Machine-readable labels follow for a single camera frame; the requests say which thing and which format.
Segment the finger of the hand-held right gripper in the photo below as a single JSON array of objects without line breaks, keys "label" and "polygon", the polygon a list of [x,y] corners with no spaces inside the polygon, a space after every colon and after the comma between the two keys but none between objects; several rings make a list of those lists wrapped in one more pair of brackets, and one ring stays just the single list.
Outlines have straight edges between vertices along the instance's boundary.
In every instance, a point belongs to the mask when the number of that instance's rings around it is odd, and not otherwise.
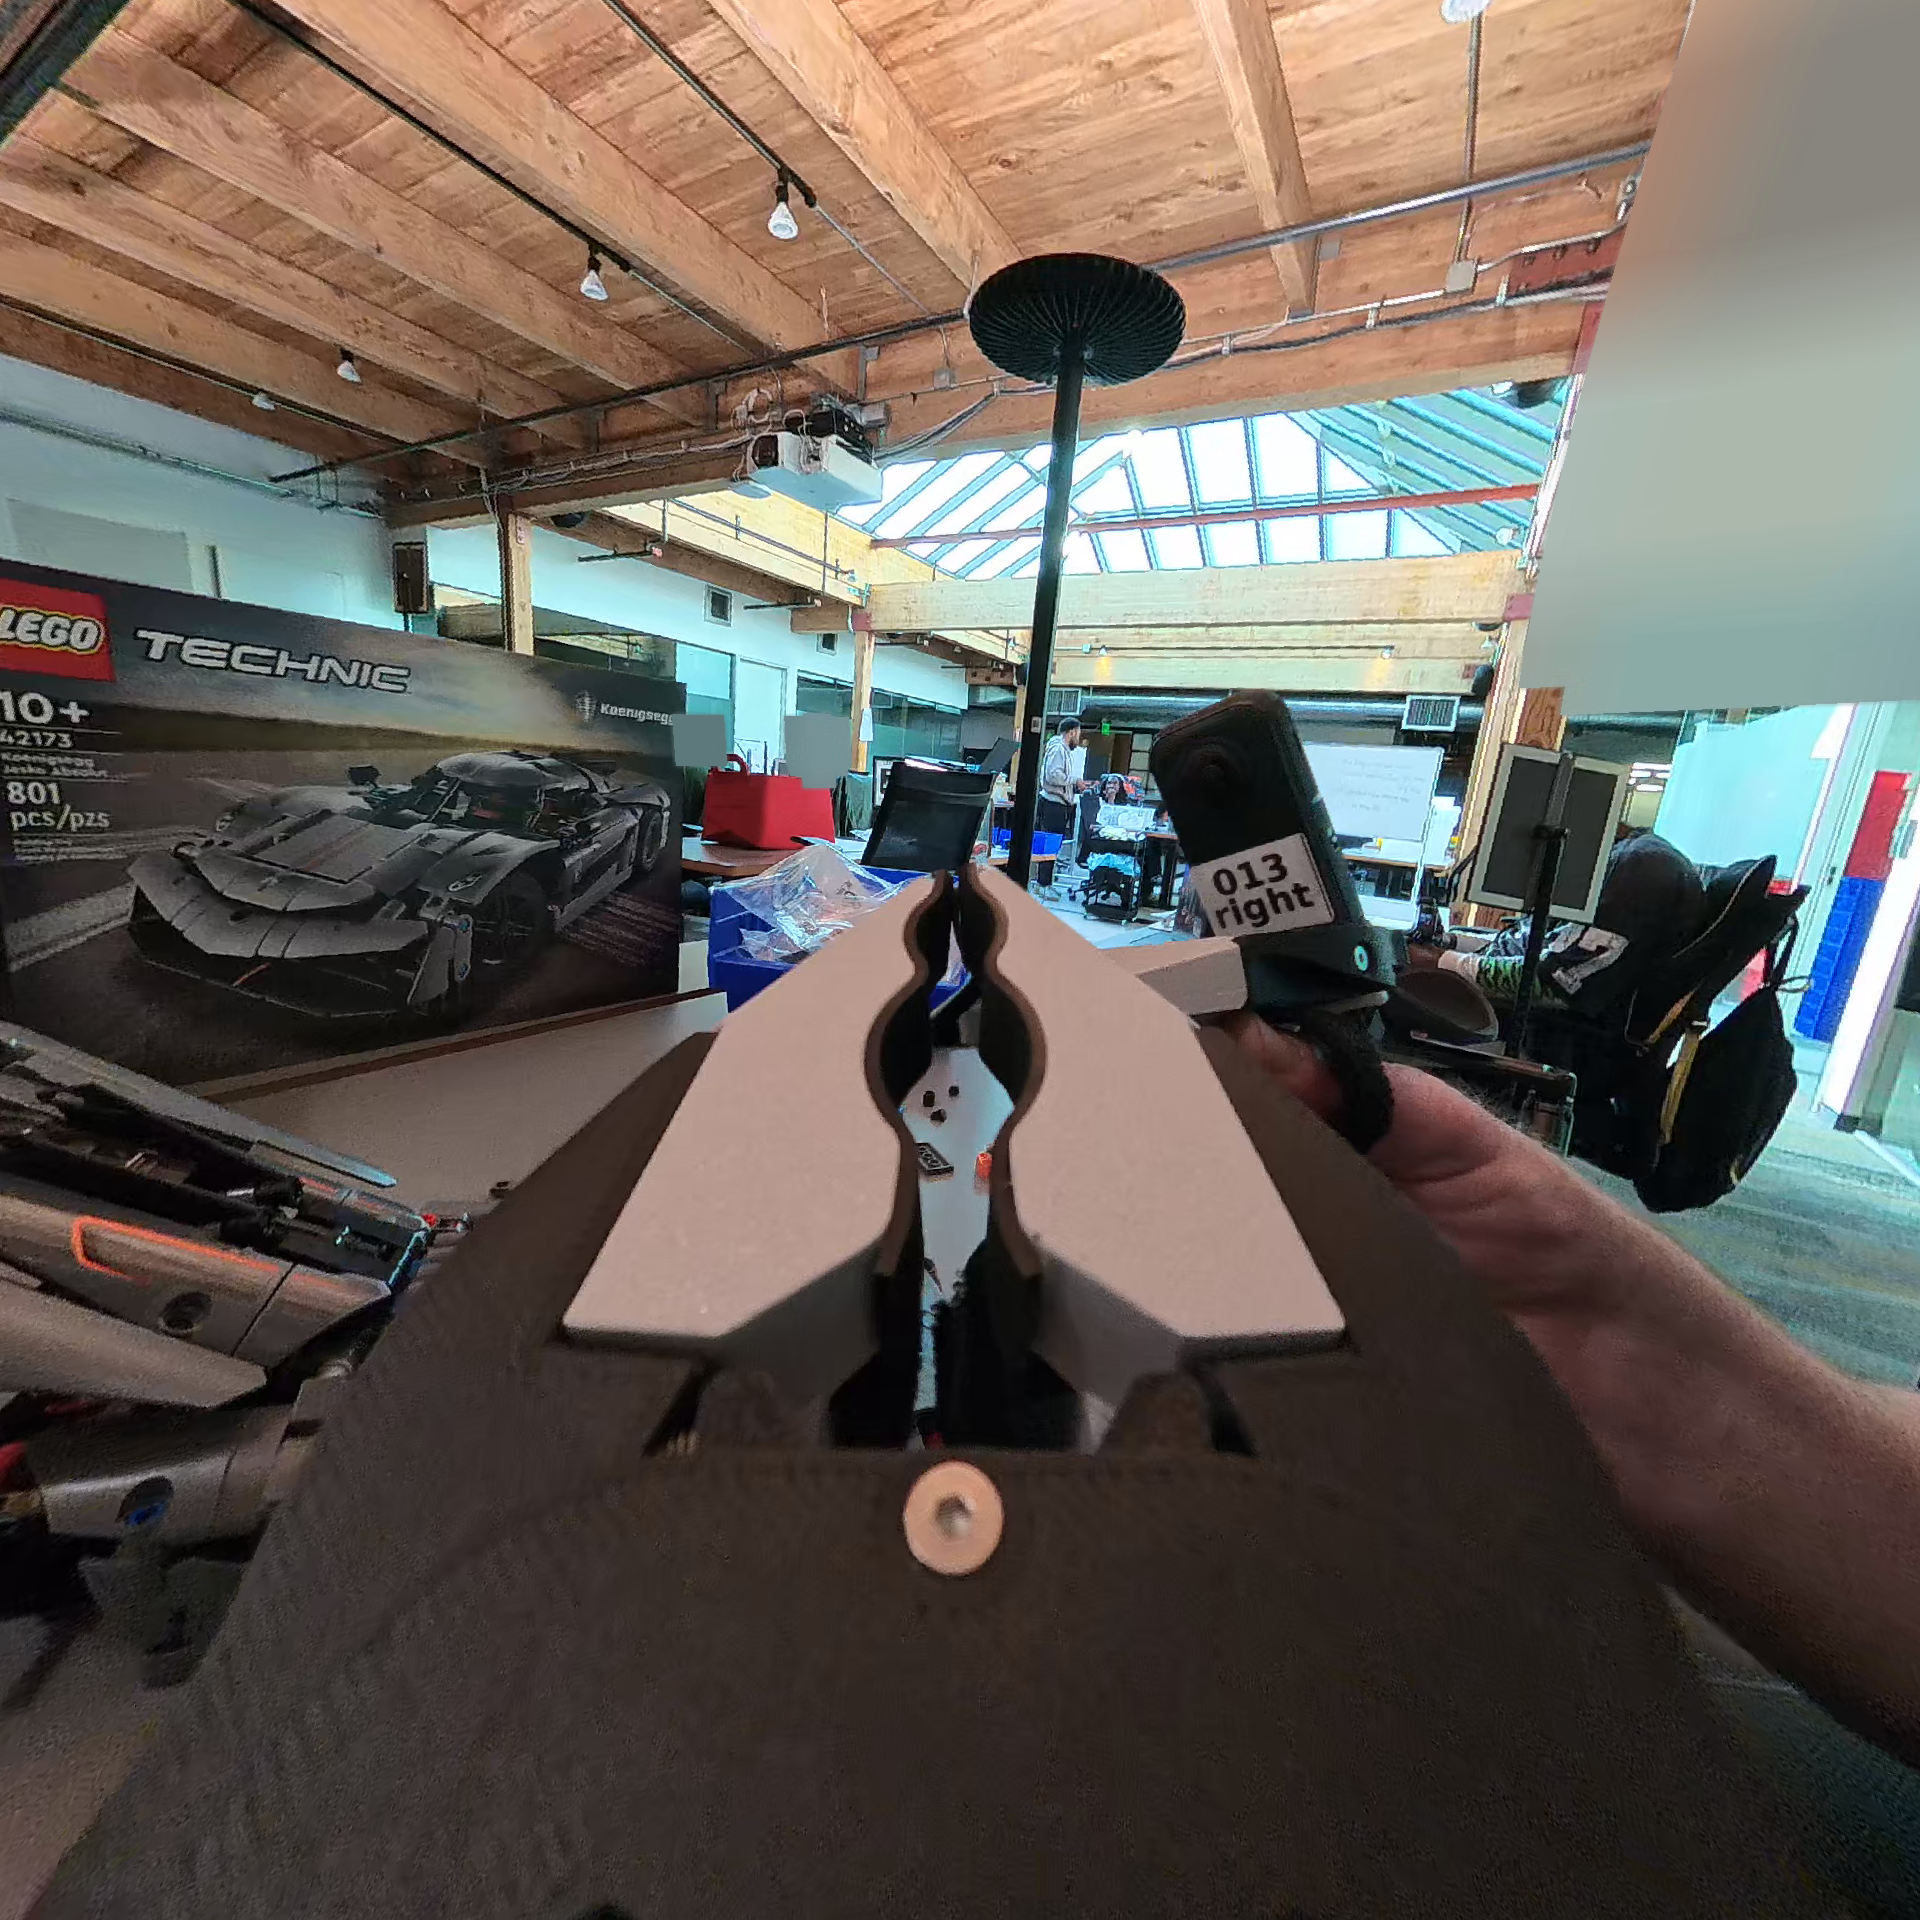
[{"label": "finger of the hand-held right gripper", "polygon": [[1243,951],[1223,933],[1130,944],[1123,972],[1187,1021],[1212,1021],[1248,1003]]}]

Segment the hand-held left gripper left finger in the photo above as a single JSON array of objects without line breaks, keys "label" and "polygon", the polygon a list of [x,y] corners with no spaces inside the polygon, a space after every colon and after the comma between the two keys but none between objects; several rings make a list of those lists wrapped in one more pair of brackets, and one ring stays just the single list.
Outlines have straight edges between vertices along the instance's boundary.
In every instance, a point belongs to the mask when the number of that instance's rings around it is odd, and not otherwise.
[{"label": "hand-held left gripper left finger", "polygon": [[931,1067],[957,880],[909,880],[729,1011],[590,1262],[562,1336],[773,1374],[844,1446],[903,1446],[922,1215],[903,1099]]}]

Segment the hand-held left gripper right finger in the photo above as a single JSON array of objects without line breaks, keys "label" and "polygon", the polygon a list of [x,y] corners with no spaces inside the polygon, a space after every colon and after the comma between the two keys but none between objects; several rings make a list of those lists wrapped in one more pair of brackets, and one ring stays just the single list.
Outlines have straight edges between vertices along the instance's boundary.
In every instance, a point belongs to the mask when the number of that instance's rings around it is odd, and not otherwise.
[{"label": "hand-held left gripper right finger", "polygon": [[1345,1315],[1205,1021],[989,869],[957,886],[957,941],[1011,1099],[957,1290],[957,1441],[1075,1446],[1086,1403],[1150,1374],[1338,1349]]}]

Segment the person's right forearm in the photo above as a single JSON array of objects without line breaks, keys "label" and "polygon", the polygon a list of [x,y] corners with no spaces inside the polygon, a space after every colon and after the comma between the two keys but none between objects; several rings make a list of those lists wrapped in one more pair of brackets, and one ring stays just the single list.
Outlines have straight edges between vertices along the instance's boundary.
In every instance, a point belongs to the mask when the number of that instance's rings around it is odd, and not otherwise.
[{"label": "person's right forearm", "polygon": [[1510,1310],[1650,1561],[1746,1657],[1914,1763],[1914,1394],[1802,1349],[1577,1171],[1543,1220]]}]

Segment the grey lego car model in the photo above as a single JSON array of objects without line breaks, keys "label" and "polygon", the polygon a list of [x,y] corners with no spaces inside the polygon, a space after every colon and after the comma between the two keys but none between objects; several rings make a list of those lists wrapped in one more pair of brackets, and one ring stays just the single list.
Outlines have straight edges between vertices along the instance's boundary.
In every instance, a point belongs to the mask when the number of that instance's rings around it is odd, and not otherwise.
[{"label": "grey lego car model", "polygon": [[3,1621],[198,1659],[399,1293],[469,1233],[394,1178],[0,1030]]}]

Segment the lego set cardboard box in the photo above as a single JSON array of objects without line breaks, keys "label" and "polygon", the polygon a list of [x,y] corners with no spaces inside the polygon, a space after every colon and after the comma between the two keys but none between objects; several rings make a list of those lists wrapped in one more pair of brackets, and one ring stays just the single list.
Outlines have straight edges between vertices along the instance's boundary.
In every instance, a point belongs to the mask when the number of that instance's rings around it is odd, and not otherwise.
[{"label": "lego set cardboard box", "polygon": [[683,990],[685,685],[3,563],[0,1011],[173,1088]]}]

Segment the person's right hand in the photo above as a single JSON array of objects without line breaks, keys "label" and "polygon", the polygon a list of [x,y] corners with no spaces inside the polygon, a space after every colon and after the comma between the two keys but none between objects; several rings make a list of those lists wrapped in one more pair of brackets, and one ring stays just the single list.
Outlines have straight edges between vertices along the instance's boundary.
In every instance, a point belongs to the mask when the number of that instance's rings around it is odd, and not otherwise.
[{"label": "person's right hand", "polygon": [[1365,1156],[1537,1349],[1618,1310],[1646,1264],[1634,1215],[1433,1071],[1386,1067],[1386,1094]]}]

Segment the whiteboard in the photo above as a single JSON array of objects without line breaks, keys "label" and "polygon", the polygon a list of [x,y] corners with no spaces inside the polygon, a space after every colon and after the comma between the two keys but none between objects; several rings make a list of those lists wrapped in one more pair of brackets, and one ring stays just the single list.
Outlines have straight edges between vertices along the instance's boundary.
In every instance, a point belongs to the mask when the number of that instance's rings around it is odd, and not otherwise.
[{"label": "whiteboard", "polygon": [[1422,844],[1444,746],[1345,746],[1305,741],[1317,793],[1338,840],[1360,844]]}]

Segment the blue plastic bin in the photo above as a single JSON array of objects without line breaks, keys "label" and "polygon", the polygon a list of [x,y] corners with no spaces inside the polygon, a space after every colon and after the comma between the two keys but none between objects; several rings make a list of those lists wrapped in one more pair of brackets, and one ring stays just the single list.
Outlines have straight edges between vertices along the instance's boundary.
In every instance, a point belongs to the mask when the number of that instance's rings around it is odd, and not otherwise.
[{"label": "blue plastic bin", "polygon": [[711,908],[707,908],[707,984],[728,994],[728,1011],[740,1011],[754,994],[763,994],[768,984],[777,984],[789,972],[798,965],[763,965],[754,961],[738,941],[740,941],[740,915],[729,908],[728,901],[729,886],[717,886],[711,887]]}]

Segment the clear plastic bags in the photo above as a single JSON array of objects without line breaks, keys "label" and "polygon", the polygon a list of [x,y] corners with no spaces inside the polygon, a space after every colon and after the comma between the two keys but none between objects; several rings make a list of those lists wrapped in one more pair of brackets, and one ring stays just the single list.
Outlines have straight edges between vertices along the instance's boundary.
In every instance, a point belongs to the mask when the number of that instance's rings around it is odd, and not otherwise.
[{"label": "clear plastic bags", "polygon": [[806,844],[728,887],[740,915],[738,944],[763,965],[798,965],[921,880],[854,864],[836,844]]}]

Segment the monitor on stand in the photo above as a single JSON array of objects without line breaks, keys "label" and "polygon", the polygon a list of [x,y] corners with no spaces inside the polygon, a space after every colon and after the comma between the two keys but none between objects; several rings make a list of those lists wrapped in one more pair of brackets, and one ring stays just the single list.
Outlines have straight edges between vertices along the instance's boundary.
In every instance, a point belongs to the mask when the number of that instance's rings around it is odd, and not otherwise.
[{"label": "monitor on stand", "polygon": [[1466,902],[1524,921],[1524,953],[1505,1041],[1524,1058],[1537,961],[1553,926],[1589,926],[1598,880],[1627,813],[1629,769],[1510,741],[1479,848],[1466,859]]}]

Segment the red bag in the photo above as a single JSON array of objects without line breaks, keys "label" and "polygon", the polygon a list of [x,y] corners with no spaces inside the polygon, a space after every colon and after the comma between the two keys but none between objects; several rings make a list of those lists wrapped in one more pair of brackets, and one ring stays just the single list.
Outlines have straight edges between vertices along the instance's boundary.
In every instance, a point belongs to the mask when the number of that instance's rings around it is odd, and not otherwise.
[{"label": "red bag", "polygon": [[745,757],[728,757],[707,770],[700,840],[754,855],[829,844],[836,840],[831,793],[806,786],[790,770],[754,770]]}]

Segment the black floor lamp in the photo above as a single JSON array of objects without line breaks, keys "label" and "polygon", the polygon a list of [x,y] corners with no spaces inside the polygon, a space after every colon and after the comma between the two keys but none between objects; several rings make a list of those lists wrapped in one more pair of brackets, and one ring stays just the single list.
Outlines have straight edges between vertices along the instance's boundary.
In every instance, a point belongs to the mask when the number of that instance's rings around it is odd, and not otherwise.
[{"label": "black floor lamp", "polygon": [[1006,880],[1024,887],[1040,818],[1047,685],[1062,615],[1084,393],[1130,385],[1161,369],[1186,347],[1186,298],[1161,276],[1130,261],[1037,254],[997,268],[972,292],[972,335],[997,369],[1053,393],[1040,568],[1031,599],[1024,707],[1006,855]]}]

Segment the black backpack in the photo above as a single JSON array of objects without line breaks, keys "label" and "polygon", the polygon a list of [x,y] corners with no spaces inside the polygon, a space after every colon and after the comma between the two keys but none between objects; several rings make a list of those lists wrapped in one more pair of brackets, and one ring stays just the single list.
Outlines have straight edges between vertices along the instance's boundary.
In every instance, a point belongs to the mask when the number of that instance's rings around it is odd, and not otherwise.
[{"label": "black backpack", "polygon": [[1725,1201],[1793,1103],[1785,1016],[1802,887],[1779,859],[1708,875],[1701,928],[1634,990],[1629,1182],[1650,1215]]}]

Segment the white ceiling projector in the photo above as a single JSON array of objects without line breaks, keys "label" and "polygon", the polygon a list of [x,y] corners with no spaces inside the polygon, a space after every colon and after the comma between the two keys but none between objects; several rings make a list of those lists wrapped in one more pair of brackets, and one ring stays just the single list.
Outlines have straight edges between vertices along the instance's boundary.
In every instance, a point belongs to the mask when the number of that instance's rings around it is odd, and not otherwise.
[{"label": "white ceiling projector", "polygon": [[745,483],[816,511],[878,507],[874,430],[831,395],[783,410],[745,437]]}]

